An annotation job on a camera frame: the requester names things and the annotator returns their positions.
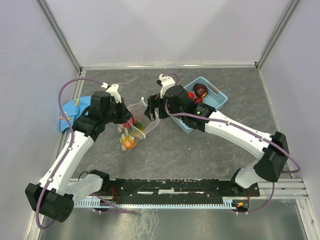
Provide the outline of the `clear dotted zip top bag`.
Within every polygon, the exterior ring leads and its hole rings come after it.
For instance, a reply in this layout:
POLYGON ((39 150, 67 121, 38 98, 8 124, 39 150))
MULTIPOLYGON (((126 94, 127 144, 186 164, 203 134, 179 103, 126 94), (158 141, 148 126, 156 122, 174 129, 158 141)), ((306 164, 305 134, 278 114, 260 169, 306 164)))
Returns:
POLYGON ((126 123, 117 125, 120 148, 123 151, 132 150, 140 140, 145 140, 147 134, 158 126, 160 122, 158 113, 155 112, 155 117, 150 120, 145 115, 147 107, 144 97, 141 97, 138 103, 131 104, 127 108, 133 117, 126 123))

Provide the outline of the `green orange toy fruit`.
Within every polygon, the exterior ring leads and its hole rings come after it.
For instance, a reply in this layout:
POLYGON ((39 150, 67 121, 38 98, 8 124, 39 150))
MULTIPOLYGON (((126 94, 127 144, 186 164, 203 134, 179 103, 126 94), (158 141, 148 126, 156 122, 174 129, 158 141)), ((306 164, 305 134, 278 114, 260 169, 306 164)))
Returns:
POLYGON ((135 122, 134 124, 133 124, 133 126, 135 127, 135 128, 137 128, 138 130, 140 130, 141 132, 143 132, 144 131, 144 126, 140 123, 140 122, 135 122))

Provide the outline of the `orange toy tangerine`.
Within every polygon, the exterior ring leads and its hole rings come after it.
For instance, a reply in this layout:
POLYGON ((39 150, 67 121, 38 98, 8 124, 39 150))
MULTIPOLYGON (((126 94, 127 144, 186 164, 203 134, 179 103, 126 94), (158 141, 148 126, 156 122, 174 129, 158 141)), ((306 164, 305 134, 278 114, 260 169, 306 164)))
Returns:
POLYGON ((121 135, 121 149, 123 151, 132 149, 136 144, 136 139, 131 135, 121 135))

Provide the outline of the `small dark red cherry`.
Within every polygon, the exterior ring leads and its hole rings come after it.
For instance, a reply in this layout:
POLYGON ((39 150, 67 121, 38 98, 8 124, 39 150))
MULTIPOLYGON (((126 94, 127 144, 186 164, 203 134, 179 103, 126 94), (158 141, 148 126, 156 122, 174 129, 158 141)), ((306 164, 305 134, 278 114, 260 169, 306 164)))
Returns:
POLYGON ((203 102, 203 98, 201 98, 201 97, 196 97, 193 101, 194 101, 195 103, 202 103, 202 102, 203 102))

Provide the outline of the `dark red toy fruit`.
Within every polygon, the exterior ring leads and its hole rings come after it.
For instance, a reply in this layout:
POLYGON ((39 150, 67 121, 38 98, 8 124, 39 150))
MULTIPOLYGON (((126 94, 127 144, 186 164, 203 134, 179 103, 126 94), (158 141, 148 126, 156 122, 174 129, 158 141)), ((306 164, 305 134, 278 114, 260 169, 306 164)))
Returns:
POLYGON ((195 95, 201 99, 206 97, 208 94, 208 88, 204 84, 201 84, 201 83, 196 83, 193 86, 193 91, 194 91, 195 95))

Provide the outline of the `red toy wax apple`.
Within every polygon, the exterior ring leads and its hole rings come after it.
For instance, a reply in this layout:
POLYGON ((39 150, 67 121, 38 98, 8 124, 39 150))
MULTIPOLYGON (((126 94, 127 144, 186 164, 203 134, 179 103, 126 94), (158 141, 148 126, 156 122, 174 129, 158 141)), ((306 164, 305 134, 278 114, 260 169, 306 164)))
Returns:
POLYGON ((188 96, 193 100, 195 98, 195 95, 192 92, 188 92, 188 96))

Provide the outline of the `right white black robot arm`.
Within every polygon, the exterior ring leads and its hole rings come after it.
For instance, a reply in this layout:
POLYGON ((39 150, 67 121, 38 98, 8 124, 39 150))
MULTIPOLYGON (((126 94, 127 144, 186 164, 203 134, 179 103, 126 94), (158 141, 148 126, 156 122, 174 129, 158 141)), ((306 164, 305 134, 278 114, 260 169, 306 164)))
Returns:
POLYGON ((193 102, 180 85, 150 95, 144 114, 150 120, 178 118, 191 129, 219 136, 252 154, 255 161, 236 172, 229 183, 231 193, 236 196, 260 181, 276 183, 289 158, 287 138, 283 133, 270 134, 240 124, 208 104, 193 102))

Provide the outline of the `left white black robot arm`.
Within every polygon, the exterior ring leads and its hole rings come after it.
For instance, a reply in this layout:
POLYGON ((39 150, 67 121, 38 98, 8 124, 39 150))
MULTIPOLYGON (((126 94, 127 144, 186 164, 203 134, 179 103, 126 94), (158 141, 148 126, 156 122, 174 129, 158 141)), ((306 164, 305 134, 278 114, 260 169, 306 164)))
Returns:
POLYGON ((69 184, 78 164, 107 124, 124 124, 133 115, 115 90, 96 91, 71 129, 62 152, 37 184, 29 183, 26 197, 37 215, 64 222, 74 206, 87 196, 106 195, 111 190, 110 176, 92 170, 84 179, 69 184))

